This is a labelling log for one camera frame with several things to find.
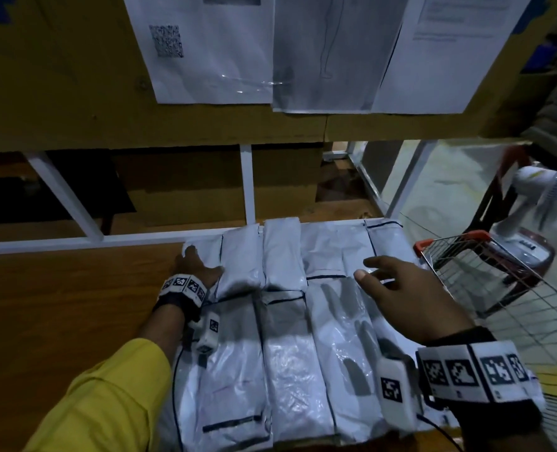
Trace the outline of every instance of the black wristband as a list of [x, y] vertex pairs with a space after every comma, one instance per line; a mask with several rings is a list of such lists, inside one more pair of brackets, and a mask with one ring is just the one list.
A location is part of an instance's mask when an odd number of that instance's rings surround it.
[[[496, 341], [485, 327], [477, 326], [427, 344], [427, 347], [468, 345]], [[542, 414], [532, 400], [510, 403], [470, 403], [440, 400], [456, 417], [465, 437], [471, 441], [489, 441], [515, 434], [536, 432]]]
[[188, 324], [190, 321], [198, 322], [200, 319], [201, 309], [197, 307], [193, 300], [183, 293], [169, 292], [159, 297], [153, 311], [155, 312], [161, 306], [166, 304], [173, 304], [179, 307], [184, 314], [184, 323]]

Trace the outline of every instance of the hand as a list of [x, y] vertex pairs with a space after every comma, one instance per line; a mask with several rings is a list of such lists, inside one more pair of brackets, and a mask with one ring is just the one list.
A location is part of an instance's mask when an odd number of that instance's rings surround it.
[[199, 258], [197, 249], [194, 246], [188, 246], [182, 254], [178, 254], [172, 269], [174, 274], [193, 274], [199, 278], [203, 285], [207, 288], [213, 285], [220, 279], [224, 268], [216, 266], [215, 268], [207, 268]]
[[[364, 265], [378, 269], [370, 274], [359, 269], [354, 278], [408, 339], [426, 344], [476, 326], [431, 271], [393, 257], [367, 258]], [[395, 282], [389, 288], [380, 283], [391, 278]]]

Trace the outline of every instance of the person's right hand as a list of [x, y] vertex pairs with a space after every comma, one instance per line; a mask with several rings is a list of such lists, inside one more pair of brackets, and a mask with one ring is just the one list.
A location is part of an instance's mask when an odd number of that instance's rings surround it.
[[[367, 258], [364, 265], [378, 269], [370, 274], [359, 269], [354, 278], [387, 321], [408, 339], [424, 345], [475, 326], [431, 271], [385, 256]], [[395, 282], [389, 288], [380, 283], [391, 278]]]

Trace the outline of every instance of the person's left hand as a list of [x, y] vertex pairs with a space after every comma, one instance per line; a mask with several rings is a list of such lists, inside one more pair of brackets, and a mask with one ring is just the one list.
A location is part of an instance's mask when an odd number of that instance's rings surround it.
[[197, 249], [194, 246], [188, 246], [184, 252], [184, 257], [182, 254], [177, 255], [172, 269], [172, 275], [192, 274], [197, 276], [205, 287], [211, 288], [217, 280], [220, 279], [223, 271], [224, 268], [221, 266], [207, 268], [199, 258]]

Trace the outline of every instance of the wire mesh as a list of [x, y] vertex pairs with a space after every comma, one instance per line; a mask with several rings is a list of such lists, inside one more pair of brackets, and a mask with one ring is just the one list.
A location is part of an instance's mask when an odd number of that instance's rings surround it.
[[486, 232], [419, 242], [415, 248], [478, 325], [516, 344], [541, 382], [548, 402], [545, 428], [557, 437], [557, 289]]

